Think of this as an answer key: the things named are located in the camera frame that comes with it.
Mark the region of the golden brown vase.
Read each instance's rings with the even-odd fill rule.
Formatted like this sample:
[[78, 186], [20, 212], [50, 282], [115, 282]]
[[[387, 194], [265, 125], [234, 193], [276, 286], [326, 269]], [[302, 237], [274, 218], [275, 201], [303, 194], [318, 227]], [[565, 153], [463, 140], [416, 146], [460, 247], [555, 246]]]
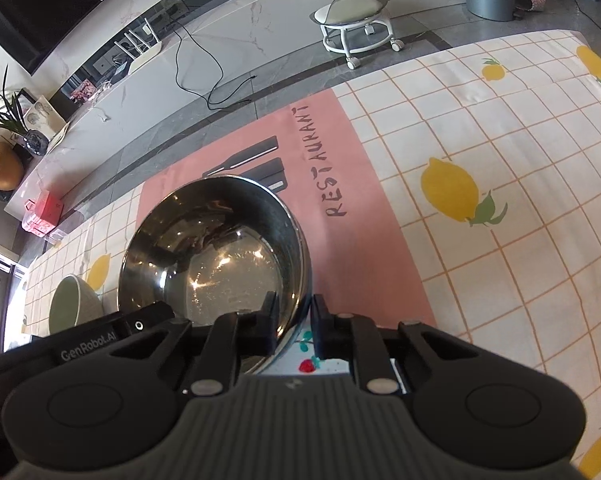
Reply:
[[12, 192], [23, 179], [25, 170], [9, 143], [0, 143], [0, 191]]

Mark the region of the white framed photo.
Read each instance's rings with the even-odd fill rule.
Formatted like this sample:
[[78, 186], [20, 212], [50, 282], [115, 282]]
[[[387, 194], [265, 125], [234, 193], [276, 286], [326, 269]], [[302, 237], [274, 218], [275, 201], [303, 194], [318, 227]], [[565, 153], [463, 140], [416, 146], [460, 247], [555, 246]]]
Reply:
[[40, 96], [35, 104], [28, 108], [24, 115], [24, 123], [28, 129], [41, 132], [49, 141], [66, 125], [65, 119], [44, 96]]

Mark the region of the green potted plant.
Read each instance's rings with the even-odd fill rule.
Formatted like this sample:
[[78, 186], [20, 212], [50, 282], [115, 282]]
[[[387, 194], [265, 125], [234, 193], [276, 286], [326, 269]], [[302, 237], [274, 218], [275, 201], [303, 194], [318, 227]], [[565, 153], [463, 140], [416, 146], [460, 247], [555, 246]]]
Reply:
[[20, 105], [17, 93], [6, 91], [9, 67], [5, 67], [0, 89], [0, 129], [15, 134], [20, 144], [32, 156], [42, 157], [49, 147], [49, 139], [40, 131], [26, 125], [23, 107]]

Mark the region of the strawberry patterned plate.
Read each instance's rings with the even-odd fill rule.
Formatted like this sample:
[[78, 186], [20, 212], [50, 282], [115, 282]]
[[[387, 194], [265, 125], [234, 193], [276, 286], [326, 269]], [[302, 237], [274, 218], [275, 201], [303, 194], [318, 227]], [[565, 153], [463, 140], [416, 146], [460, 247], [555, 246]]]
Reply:
[[349, 366], [343, 360], [319, 358], [311, 330], [303, 328], [268, 370], [273, 375], [284, 376], [337, 375], [347, 373]]

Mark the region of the lemon checkered tablecloth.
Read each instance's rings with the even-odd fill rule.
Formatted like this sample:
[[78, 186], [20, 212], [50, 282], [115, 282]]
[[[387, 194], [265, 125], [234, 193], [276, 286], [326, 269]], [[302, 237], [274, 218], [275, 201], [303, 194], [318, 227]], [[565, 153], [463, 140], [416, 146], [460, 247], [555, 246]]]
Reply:
[[[434, 324], [573, 388], [587, 411], [575, 460], [601, 479], [601, 58], [575, 32], [528, 32], [330, 90], [396, 214]], [[277, 147], [261, 141], [208, 174], [236, 174]], [[143, 183], [31, 265], [26, 333], [48, 333], [67, 274], [117, 308]]]

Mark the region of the red tissue box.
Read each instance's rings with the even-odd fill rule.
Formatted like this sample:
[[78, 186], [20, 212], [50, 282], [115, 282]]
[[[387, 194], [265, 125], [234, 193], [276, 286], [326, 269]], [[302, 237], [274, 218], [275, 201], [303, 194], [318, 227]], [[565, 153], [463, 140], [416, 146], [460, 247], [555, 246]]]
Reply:
[[51, 192], [41, 191], [35, 200], [26, 200], [22, 228], [38, 237], [49, 235], [60, 222], [63, 203]]

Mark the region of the stainless steel bowl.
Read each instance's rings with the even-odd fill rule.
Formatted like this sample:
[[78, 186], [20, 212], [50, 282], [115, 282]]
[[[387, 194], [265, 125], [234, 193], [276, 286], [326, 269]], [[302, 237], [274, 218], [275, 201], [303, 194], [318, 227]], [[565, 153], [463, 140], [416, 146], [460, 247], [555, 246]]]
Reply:
[[279, 300], [276, 350], [295, 337], [311, 294], [306, 238], [292, 211], [267, 186], [239, 176], [193, 181], [166, 196], [137, 227], [122, 259], [118, 308], [163, 301], [207, 326], [226, 313]]

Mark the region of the white wifi router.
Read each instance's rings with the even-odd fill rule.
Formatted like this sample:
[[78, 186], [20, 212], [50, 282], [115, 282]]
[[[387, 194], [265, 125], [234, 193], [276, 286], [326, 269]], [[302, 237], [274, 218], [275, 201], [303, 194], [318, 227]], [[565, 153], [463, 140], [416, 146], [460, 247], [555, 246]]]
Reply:
[[115, 46], [130, 58], [128, 73], [133, 74], [146, 63], [156, 58], [163, 50], [163, 41], [156, 34], [151, 23], [144, 18], [141, 34], [132, 28], [124, 32], [124, 38], [114, 42]]

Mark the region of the pink restaurant placemat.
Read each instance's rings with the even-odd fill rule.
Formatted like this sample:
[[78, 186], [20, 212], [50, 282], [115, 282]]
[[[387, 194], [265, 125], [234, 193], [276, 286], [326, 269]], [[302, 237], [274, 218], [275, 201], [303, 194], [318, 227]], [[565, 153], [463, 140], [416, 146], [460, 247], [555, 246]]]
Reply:
[[279, 196], [302, 228], [314, 290], [333, 313], [356, 313], [383, 327], [434, 324], [419, 271], [363, 144], [334, 92], [281, 108], [175, 162], [146, 180], [137, 218], [167, 195], [269, 138], [278, 147], [235, 168], [273, 159], [283, 166]]

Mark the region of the green ceramic bowl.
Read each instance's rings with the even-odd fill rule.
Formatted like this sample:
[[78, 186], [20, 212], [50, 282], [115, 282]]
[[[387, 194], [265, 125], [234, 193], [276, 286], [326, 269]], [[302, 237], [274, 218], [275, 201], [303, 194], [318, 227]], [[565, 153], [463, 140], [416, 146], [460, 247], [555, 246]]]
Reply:
[[49, 313], [51, 335], [101, 318], [101, 301], [94, 290], [77, 275], [67, 275], [60, 281], [52, 297]]

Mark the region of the white tv console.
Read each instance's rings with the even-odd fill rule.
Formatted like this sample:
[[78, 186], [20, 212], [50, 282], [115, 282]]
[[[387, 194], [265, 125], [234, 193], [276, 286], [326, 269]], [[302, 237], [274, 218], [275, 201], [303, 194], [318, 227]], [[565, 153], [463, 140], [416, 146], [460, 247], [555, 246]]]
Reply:
[[[4, 210], [23, 217], [42, 190], [64, 196], [145, 130], [209, 92], [320, 38], [309, 15], [332, 0], [228, 0], [179, 27], [163, 50], [84, 104], [66, 137], [28, 169]], [[394, 16], [465, 0], [391, 0]]]

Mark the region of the white rolling stool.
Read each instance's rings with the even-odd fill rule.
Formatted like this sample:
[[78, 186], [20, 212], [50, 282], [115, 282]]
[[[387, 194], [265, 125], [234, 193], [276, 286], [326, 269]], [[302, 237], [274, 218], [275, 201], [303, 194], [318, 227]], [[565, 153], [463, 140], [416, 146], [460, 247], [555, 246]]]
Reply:
[[[394, 52], [401, 52], [405, 48], [404, 41], [395, 35], [387, 13], [389, 1], [391, 0], [332, 0], [311, 13], [309, 18], [319, 26], [325, 50], [343, 55], [347, 67], [357, 70], [360, 67], [357, 54], [371, 52], [386, 44]], [[372, 44], [355, 48], [347, 39], [347, 35], [356, 30], [362, 30], [366, 36], [373, 36], [377, 25], [384, 28], [385, 36]]]

